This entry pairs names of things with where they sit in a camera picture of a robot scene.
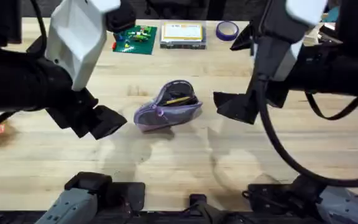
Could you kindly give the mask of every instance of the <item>wooden tabletop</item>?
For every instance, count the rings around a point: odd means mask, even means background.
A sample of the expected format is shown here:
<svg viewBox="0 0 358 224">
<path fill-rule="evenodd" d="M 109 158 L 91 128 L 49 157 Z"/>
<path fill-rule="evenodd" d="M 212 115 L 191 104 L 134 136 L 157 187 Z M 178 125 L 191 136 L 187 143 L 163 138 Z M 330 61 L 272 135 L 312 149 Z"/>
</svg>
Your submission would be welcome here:
<svg viewBox="0 0 358 224">
<path fill-rule="evenodd" d="M 138 24 L 159 27 L 160 22 Z M 231 42 L 215 37 L 216 24 L 207 22 L 207 50 L 163 50 L 156 39 L 153 55 L 113 53 L 109 36 L 88 88 L 100 104 L 128 119 L 112 136 L 78 139 L 45 111 L 13 116 L 17 133 L 0 147 L 0 210 L 48 209 L 79 171 L 144 182 L 146 210 L 182 209 L 192 193 L 206 194 L 218 208 L 247 210 L 241 191 L 249 183 L 270 177 L 290 183 L 297 173 L 274 151 L 259 118 L 252 126 L 216 113 L 213 91 L 244 93 L 252 71 L 249 51 L 231 52 Z M 240 29 L 246 24 L 237 22 Z M 12 49 L 24 50 L 39 36 L 35 19 L 24 19 L 23 36 L 24 44 Z M 171 131 L 142 134 L 133 123 L 134 111 L 175 79 L 193 84 L 204 102 L 202 115 Z M 317 97 L 326 114 L 350 99 Z M 358 110 L 340 121 L 325 121 L 303 93 L 293 91 L 284 109 L 270 111 L 278 135 L 301 164 L 328 177 L 358 177 Z"/>
</svg>

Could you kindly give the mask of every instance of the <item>black mount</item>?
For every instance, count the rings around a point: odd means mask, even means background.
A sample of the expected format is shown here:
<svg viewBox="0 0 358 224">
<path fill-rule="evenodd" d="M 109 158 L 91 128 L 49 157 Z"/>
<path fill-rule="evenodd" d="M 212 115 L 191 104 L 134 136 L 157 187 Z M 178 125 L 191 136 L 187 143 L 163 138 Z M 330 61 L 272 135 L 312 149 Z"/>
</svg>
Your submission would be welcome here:
<svg viewBox="0 0 358 224">
<path fill-rule="evenodd" d="M 126 213 L 143 209 L 145 184 L 140 182 L 113 182 L 111 176 L 93 172 L 79 172 L 65 184 L 65 190 L 78 188 L 98 196 L 98 212 L 104 209 Z"/>
<path fill-rule="evenodd" d="M 298 176 L 292 184 L 250 184 L 242 196 L 249 200 L 252 211 L 284 215 L 287 213 L 322 221 L 316 203 L 326 185 Z"/>
</svg>

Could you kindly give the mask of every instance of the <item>purple tape roll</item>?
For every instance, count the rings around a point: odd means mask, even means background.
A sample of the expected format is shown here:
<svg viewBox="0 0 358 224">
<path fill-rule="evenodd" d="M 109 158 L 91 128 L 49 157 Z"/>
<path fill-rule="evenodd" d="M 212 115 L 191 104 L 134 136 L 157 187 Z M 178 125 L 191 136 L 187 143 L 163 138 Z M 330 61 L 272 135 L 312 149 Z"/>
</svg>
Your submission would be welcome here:
<svg viewBox="0 0 358 224">
<path fill-rule="evenodd" d="M 223 41 L 234 40 L 239 35 L 239 27 L 230 21 L 220 22 L 216 26 L 216 37 Z"/>
</svg>

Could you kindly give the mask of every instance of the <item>purple zipper pouch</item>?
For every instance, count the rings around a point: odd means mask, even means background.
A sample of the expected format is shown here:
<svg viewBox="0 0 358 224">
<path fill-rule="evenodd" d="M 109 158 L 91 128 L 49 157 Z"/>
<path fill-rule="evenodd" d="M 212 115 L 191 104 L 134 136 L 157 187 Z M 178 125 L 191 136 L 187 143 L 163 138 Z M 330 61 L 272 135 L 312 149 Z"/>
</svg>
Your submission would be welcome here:
<svg viewBox="0 0 358 224">
<path fill-rule="evenodd" d="M 134 122 L 142 131 L 183 124 L 200 112 L 202 104 L 188 81 L 175 80 L 165 84 L 156 98 L 135 112 Z"/>
</svg>

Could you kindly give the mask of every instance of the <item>yellow label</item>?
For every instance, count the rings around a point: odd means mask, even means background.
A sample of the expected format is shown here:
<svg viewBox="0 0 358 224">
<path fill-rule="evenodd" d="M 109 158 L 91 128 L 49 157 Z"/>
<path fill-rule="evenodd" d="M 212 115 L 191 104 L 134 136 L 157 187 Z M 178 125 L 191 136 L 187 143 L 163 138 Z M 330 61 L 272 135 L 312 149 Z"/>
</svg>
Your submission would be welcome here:
<svg viewBox="0 0 358 224">
<path fill-rule="evenodd" d="M 203 25 L 199 22 L 164 22 L 164 39 L 202 40 Z"/>
</svg>

